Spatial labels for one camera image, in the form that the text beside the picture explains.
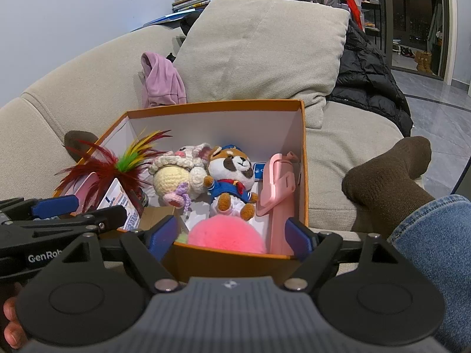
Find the pink plastic case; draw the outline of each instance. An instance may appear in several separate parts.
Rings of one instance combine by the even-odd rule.
[[[299,161],[292,152],[285,156],[275,154],[263,170],[262,190],[256,214],[261,217],[271,211],[271,235],[268,246],[270,254],[293,254],[284,237],[284,224],[289,217],[294,216],[296,178],[291,161]]]

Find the human hand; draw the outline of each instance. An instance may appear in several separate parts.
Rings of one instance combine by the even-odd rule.
[[[18,294],[21,288],[19,283],[15,283],[16,294]],[[15,302],[16,296],[10,297],[3,304],[3,313],[10,321],[3,331],[3,335],[5,336],[6,342],[8,342],[13,349],[20,349],[27,343],[28,338],[16,317]]]

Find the pink cloth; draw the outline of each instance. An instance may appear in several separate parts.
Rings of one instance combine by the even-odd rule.
[[[185,87],[177,72],[165,57],[151,51],[141,56],[145,82],[142,86],[142,107],[187,103]]]
[[[216,215],[197,223],[188,234],[188,244],[228,251],[265,254],[259,233],[239,217]]]

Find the pink fluffy ball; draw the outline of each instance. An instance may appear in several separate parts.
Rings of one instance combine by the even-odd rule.
[[[239,217],[216,215],[197,223],[188,234],[188,244],[255,254],[267,253],[255,229]]]

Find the brown sock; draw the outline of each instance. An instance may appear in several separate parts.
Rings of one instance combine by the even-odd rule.
[[[71,147],[81,152],[87,152],[90,147],[80,143],[78,140],[94,144],[98,140],[98,137],[88,131],[71,130],[65,133],[64,146]],[[78,162],[82,158],[80,155],[74,153],[73,151],[67,150],[67,152],[72,158],[74,158],[76,162]]]
[[[388,152],[352,168],[343,178],[342,191],[368,208],[374,232],[387,238],[406,217],[434,200],[414,182],[427,171],[431,157],[427,138],[401,139]]]

